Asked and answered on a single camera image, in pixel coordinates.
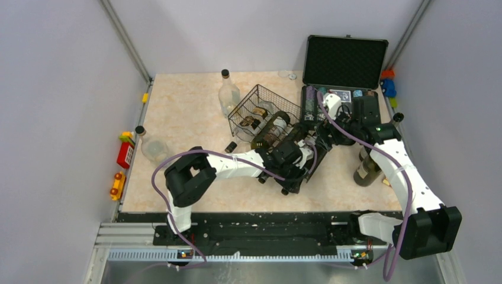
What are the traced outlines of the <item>green wine bottle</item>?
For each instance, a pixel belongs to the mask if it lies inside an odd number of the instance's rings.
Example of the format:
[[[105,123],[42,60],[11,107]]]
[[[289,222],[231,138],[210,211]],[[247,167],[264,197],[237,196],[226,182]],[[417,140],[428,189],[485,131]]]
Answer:
[[[260,133],[253,138],[250,143],[250,148],[252,150],[267,150],[271,148],[280,135],[286,130],[290,120],[289,115],[284,111],[278,111],[273,114],[272,118],[266,123]]]
[[[404,120],[404,114],[401,113],[401,112],[397,112],[393,115],[392,117],[392,122],[394,124],[399,124],[400,122],[402,122]]]
[[[329,143],[317,136],[307,136],[305,139],[295,141],[294,145],[301,152],[301,156],[287,168],[286,181],[279,183],[283,195],[298,194],[302,182],[310,180],[331,149]]]
[[[299,150],[295,147],[294,142],[305,139],[308,135],[307,127],[298,122],[294,124],[292,130],[279,142],[272,150]],[[264,158],[265,169],[271,171],[271,151]],[[278,184],[286,180],[275,180]]]

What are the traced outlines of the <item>green wine bottle front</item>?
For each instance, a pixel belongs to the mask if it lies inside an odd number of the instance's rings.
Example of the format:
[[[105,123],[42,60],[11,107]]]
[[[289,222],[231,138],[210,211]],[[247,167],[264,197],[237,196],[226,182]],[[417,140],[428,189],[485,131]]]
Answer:
[[[280,135],[286,130],[290,120],[289,115],[284,111],[278,111],[273,114],[272,118],[266,123],[260,133],[253,138],[250,143],[250,148],[252,150],[267,150],[271,148]]]

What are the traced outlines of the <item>square clear liquor bottle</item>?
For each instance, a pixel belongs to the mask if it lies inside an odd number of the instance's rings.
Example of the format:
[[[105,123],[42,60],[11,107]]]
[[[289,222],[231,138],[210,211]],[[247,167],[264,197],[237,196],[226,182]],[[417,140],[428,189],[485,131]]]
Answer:
[[[276,107],[269,101],[260,101],[237,125],[238,139],[251,142],[272,118]]]

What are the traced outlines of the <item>green wine bottle back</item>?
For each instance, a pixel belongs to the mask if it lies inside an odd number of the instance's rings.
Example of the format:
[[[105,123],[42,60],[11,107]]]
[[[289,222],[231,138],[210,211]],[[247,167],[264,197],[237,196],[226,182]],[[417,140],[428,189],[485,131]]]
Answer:
[[[283,195],[298,194],[302,182],[310,180],[331,149],[329,143],[317,136],[307,136],[305,139],[295,141],[294,145],[301,152],[301,156],[287,168],[286,181],[279,183]]]

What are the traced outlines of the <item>black wire wine rack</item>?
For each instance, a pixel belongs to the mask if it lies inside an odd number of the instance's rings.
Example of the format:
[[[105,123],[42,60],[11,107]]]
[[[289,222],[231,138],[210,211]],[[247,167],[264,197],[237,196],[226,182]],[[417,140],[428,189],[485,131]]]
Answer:
[[[231,154],[240,142],[262,159],[261,183],[274,178],[278,183],[301,183],[313,172],[320,158],[313,132],[300,121],[300,108],[262,85],[244,98],[232,85],[218,93],[221,112],[229,122],[234,140],[225,148]]]

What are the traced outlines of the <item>dark bottle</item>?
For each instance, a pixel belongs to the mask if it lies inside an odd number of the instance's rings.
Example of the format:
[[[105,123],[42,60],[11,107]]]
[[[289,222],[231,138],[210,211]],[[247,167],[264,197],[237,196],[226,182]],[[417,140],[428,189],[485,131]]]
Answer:
[[[370,156],[370,148],[362,147],[359,152],[360,164],[353,174],[353,180],[359,186],[371,185],[382,173],[381,168]]]

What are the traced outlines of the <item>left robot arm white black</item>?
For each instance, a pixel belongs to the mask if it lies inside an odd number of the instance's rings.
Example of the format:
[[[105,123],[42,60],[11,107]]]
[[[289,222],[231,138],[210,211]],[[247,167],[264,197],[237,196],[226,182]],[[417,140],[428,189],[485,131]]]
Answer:
[[[289,186],[313,173],[316,148],[303,143],[223,154],[194,147],[166,160],[164,171],[168,197],[167,236],[175,244],[186,243],[190,235],[192,205],[216,180],[268,176]]]

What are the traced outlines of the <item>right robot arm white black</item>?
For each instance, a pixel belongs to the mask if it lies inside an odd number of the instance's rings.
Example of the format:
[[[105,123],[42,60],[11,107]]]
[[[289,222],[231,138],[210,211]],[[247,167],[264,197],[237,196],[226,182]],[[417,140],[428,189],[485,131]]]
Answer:
[[[389,181],[403,210],[401,220],[372,211],[359,211],[347,227],[355,244],[374,237],[392,244],[405,260],[452,250],[462,215],[446,206],[426,184],[410,160],[400,133],[391,122],[381,121],[378,98],[361,96],[352,101],[349,118],[341,118],[337,95],[317,95],[330,130],[370,150],[369,158]]]

